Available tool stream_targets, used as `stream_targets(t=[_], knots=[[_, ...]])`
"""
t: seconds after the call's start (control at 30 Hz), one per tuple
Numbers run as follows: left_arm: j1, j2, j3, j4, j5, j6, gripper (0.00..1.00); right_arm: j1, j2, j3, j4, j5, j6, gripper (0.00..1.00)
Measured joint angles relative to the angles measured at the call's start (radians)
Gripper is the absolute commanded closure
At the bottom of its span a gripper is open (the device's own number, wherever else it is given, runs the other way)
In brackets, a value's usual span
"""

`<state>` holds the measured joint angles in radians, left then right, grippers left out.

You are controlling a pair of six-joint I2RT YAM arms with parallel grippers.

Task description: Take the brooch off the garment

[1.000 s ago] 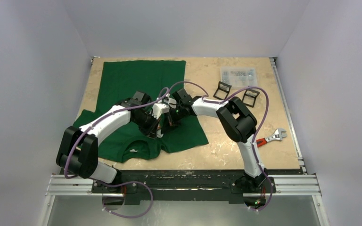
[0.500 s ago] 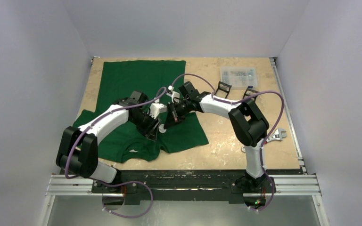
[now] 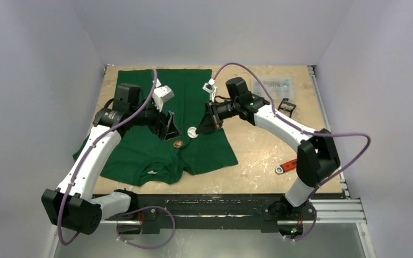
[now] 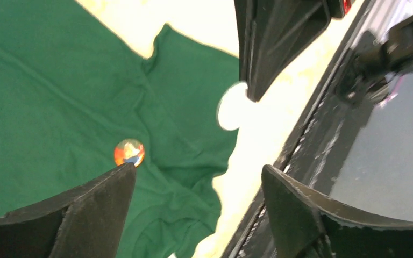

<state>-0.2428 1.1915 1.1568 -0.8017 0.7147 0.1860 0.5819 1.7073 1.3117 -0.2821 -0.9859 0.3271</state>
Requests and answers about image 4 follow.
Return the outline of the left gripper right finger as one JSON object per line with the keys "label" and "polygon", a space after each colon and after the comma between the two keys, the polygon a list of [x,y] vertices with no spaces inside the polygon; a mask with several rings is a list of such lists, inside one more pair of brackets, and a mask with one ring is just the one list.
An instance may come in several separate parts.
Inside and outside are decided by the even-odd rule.
{"label": "left gripper right finger", "polygon": [[413,257],[413,222],[346,205],[271,165],[262,190],[278,257]]}

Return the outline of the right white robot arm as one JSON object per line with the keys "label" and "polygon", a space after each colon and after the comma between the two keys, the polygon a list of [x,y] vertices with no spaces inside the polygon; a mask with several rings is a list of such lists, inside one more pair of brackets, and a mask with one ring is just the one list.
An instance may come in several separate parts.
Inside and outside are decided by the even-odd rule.
{"label": "right white robot arm", "polygon": [[[262,99],[270,85],[299,54],[328,27],[343,18],[352,1],[235,1],[239,39],[239,80],[247,84],[252,102]],[[388,39],[373,43],[363,33],[364,47],[348,51],[337,96],[352,107],[365,99],[382,101],[389,92],[386,75],[413,73],[413,15],[391,27]]]}

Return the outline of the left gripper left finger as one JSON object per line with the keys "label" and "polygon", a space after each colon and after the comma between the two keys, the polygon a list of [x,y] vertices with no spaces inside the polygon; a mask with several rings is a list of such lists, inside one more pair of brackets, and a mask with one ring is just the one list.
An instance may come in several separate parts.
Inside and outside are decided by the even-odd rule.
{"label": "left gripper left finger", "polygon": [[0,218],[0,257],[115,257],[136,168],[123,164]]}

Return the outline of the orange round brooch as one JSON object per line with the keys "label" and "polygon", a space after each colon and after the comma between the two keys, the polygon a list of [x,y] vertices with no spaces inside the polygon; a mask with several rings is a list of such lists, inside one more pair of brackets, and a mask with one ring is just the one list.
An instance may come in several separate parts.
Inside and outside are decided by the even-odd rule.
{"label": "orange round brooch", "polygon": [[138,167],[144,158],[145,147],[136,139],[124,139],[114,150],[114,160],[118,166],[125,163],[133,163],[135,167]]}

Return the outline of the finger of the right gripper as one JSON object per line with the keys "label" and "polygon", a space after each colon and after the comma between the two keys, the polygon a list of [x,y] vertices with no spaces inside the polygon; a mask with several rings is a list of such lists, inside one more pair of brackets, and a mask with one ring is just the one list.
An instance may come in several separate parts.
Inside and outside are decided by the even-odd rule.
{"label": "finger of the right gripper", "polygon": [[328,27],[323,0],[234,2],[239,39],[239,80],[247,97],[262,99],[273,81]]}

